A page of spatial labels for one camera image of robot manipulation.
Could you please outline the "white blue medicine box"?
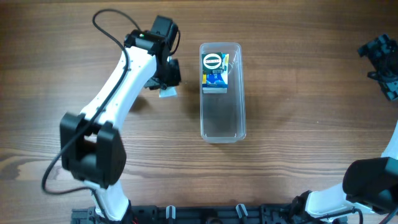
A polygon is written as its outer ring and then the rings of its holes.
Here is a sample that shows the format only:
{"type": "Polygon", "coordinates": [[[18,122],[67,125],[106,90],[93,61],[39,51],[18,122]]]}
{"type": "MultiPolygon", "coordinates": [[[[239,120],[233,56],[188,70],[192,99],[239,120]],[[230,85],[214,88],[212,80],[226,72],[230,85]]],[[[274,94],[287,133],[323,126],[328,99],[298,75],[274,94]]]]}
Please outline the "white blue medicine box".
{"type": "Polygon", "coordinates": [[[210,88],[210,87],[203,88],[204,94],[224,94],[227,92],[228,92],[227,88],[210,88]]]}

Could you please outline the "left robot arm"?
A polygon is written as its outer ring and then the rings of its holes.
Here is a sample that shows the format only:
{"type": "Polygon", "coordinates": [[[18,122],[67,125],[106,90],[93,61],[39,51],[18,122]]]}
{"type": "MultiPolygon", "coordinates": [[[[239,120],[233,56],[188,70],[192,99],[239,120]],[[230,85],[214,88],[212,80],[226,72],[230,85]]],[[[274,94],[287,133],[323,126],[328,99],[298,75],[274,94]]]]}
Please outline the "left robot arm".
{"type": "Polygon", "coordinates": [[[159,96],[176,96],[181,82],[172,54],[180,31],[173,20],[157,16],[150,30],[136,29],[121,45],[122,55],[96,97],[80,114],[67,113],[60,122],[60,140],[66,151],[62,167],[84,183],[94,206],[72,211],[72,223],[134,223],[131,202],[120,176],[126,152],[120,131],[143,88],[159,96]]]}

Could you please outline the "blue yellow lozenge box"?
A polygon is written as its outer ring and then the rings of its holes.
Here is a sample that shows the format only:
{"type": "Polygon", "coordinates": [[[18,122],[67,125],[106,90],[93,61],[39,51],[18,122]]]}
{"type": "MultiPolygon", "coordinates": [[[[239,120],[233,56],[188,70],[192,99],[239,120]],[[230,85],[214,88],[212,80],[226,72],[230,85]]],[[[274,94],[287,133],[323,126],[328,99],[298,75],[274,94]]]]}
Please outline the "blue yellow lozenge box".
{"type": "Polygon", "coordinates": [[[222,73],[217,74],[203,74],[202,72],[202,87],[210,88],[227,88],[228,87],[228,67],[229,55],[224,54],[224,70],[222,73]]]}

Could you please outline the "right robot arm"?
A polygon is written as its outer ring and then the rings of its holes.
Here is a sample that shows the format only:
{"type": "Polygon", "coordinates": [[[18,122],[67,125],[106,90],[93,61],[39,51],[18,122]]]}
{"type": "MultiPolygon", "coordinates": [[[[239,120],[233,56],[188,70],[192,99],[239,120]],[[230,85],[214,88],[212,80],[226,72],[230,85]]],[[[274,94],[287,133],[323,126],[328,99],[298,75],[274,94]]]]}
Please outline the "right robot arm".
{"type": "Polygon", "coordinates": [[[378,32],[289,33],[274,43],[283,89],[248,99],[248,141],[233,160],[206,157],[194,206],[282,203],[342,181],[349,165],[379,157],[397,122],[397,105],[366,77],[358,57],[378,32]]]}

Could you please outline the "white green Panadol box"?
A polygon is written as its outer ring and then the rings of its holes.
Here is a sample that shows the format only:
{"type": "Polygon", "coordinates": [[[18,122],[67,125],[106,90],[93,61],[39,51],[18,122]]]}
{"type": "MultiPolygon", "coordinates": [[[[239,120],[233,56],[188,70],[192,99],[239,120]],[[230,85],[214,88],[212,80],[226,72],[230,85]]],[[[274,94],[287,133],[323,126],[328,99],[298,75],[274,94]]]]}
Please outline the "white green Panadol box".
{"type": "Polygon", "coordinates": [[[160,98],[168,98],[168,97],[174,97],[177,96],[177,91],[175,87],[168,87],[166,89],[160,89],[159,91],[159,97],[160,98]]]}

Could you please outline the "dark green small box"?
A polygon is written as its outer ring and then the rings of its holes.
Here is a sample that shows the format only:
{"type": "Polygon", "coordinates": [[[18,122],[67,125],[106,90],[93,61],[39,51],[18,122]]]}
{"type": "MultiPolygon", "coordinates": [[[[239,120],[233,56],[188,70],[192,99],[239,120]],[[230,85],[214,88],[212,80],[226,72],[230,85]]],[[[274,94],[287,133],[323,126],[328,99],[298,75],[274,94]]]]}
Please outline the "dark green small box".
{"type": "Polygon", "coordinates": [[[217,74],[224,70],[224,54],[221,52],[201,55],[203,74],[217,74]]]}

